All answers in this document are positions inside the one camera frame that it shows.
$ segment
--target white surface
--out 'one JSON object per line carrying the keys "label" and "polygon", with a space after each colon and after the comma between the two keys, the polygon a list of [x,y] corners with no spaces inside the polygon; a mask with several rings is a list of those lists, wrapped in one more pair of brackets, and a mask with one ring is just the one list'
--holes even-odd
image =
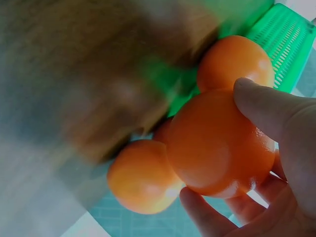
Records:
{"label": "white surface", "polygon": [[87,212],[61,237],[111,237]]}
{"label": "white surface", "polygon": [[276,0],[275,3],[283,3],[309,21],[313,21],[316,18],[315,0]]}

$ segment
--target orange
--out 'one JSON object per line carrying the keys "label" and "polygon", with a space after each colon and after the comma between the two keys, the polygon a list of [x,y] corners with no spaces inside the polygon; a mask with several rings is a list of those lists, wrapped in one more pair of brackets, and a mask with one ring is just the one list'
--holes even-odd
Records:
{"label": "orange", "polygon": [[167,143],[168,132],[171,125],[173,117],[168,118],[166,122],[164,122],[157,131],[154,132],[153,140],[162,142],[164,144]]}
{"label": "orange", "polygon": [[195,192],[232,198],[254,189],[269,174],[274,141],[237,109],[233,92],[194,97],[172,120],[167,142],[171,166]]}
{"label": "orange", "polygon": [[216,42],[204,56],[197,85],[201,92],[232,89],[238,78],[273,87],[275,73],[261,46],[242,36],[229,36]]}
{"label": "orange", "polygon": [[153,140],[136,141],[123,149],[107,179],[119,203],[141,214],[168,208],[183,184],[168,162],[165,144]]}

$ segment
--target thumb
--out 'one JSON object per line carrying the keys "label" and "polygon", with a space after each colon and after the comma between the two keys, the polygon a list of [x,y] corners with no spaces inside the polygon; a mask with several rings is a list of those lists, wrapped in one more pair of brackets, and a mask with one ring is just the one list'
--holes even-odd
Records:
{"label": "thumb", "polygon": [[234,100],[262,132],[279,142],[286,178],[302,210],[316,218],[316,100],[238,79]]}
{"label": "thumb", "polygon": [[235,83],[234,100],[247,118],[277,142],[280,142],[291,120],[312,102],[307,98],[259,86],[244,78]]}

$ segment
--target mandarin orange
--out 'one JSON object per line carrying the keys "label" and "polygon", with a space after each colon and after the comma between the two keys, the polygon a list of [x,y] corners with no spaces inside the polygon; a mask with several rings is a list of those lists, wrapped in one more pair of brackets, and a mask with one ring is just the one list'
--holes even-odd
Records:
{"label": "mandarin orange", "polygon": [[153,136],[153,140],[162,142],[164,144],[167,143],[168,140],[168,132],[171,125],[173,117],[168,118],[155,132]]}
{"label": "mandarin orange", "polygon": [[178,197],[183,182],[171,168],[165,144],[139,140],[123,149],[107,174],[118,202],[141,214],[155,214]]}
{"label": "mandarin orange", "polygon": [[262,183],[274,164],[274,141],[237,109],[233,92],[215,90],[191,99],[171,122],[167,155],[195,192],[232,198]]}
{"label": "mandarin orange", "polygon": [[197,85],[201,92],[232,89],[238,78],[273,87],[275,73],[260,45],[242,36],[229,36],[216,42],[204,56]]}

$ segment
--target blurred object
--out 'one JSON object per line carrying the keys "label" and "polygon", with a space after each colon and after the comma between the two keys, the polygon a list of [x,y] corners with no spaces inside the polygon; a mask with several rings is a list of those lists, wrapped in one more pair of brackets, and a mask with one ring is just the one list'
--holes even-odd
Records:
{"label": "blurred object", "polygon": [[[157,86],[157,80],[169,80],[164,75],[175,70],[171,65],[181,65],[182,58],[196,64],[200,45],[208,44],[204,37],[212,36],[214,28],[221,33],[225,23],[224,32],[238,32],[273,1],[173,1],[166,19],[179,16],[174,24],[150,20],[170,6],[169,1],[157,2],[160,8],[149,13],[145,1],[1,3],[0,236],[60,236],[107,191],[107,165],[96,167],[81,156],[98,161],[135,129],[155,125],[174,97],[191,94],[180,66],[172,83],[163,83],[170,86]],[[182,9],[192,13],[180,14]],[[213,13],[217,26],[208,32]],[[167,47],[166,36],[178,25],[183,28]],[[194,40],[181,43],[185,39]],[[151,58],[162,62],[162,69],[149,63]],[[157,68],[152,72],[157,76],[150,75],[147,65]]]}

